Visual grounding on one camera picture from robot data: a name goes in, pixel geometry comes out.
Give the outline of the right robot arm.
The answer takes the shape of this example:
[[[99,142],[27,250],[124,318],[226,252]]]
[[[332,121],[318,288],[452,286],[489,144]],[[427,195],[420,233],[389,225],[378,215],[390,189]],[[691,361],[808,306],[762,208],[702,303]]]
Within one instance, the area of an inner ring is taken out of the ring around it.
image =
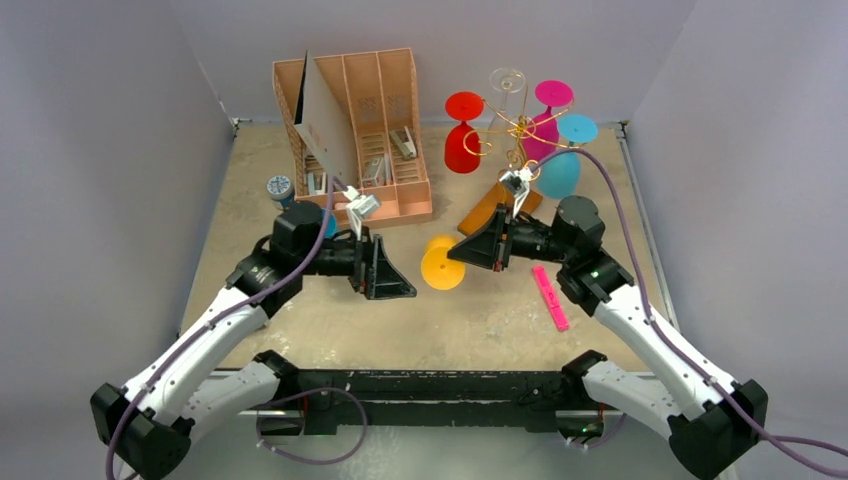
[[[768,405],[755,381],[737,381],[695,349],[642,298],[640,284],[602,246],[605,224],[582,196],[559,202],[550,224],[498,205],[487,223],[453,245],[449,259],[499,272],[513,256],[557,263],[565,297],[623,340],[656,379],[648,383],[611,361],[564,376],[561,392],[576,407],[611,405],[667,439],[680,464],[715,479],[747,453]]]

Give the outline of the yellow plastic wine glass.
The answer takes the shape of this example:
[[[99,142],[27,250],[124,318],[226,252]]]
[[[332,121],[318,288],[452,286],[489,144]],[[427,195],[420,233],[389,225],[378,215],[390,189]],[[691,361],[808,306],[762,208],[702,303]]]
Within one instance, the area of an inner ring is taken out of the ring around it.
[[[427,243],[420,262],[420,273],[430,287],[447,291],[463,281],[465,264],[448,257],[448,251],[458,243],[459,239],[452,235],[437,235]]]

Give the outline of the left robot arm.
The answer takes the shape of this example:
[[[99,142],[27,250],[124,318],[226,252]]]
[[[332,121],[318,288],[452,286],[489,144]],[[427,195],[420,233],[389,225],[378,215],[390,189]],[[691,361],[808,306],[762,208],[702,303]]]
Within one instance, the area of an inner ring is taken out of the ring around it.
[[[226,418],[254,406],[306,406],[309,397],[331,390],[303,389],[299,369],[273,351],[224,381],[207,381],[242,340],[301,292],[304,277],[343,277],[368,300],[416,296],[388,260],[381,236],[361,228],[328,237],[329,218],[329,210],[312,202],[290,203],[185,334],[122,386],[105,383],[94,392],[90,405],[107,447],[107,478],[118,478],[122,461],[133,479],[163,479],[195,440]]]

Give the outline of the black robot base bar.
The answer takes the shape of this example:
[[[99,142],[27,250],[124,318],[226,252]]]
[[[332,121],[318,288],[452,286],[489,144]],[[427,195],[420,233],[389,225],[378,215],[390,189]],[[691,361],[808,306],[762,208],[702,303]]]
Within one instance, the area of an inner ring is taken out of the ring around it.
[[[306,369],[273,350],[253,359],[270,368],[279,409],[304,414],[305,434],[334,435],[362,424],[575,434],[565,415],[598,408],[582,380],[606,358],[588,350],[550,371]]]

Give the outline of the blue plastic wine glass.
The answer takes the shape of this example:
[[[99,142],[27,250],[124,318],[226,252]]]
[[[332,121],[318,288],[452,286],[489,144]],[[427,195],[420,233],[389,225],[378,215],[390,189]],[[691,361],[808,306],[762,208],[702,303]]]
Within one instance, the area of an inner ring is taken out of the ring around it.
[[[338,232],[338,222],[331,210],[321,209],[319,225],[323,228],[324,238],[330,239]]]

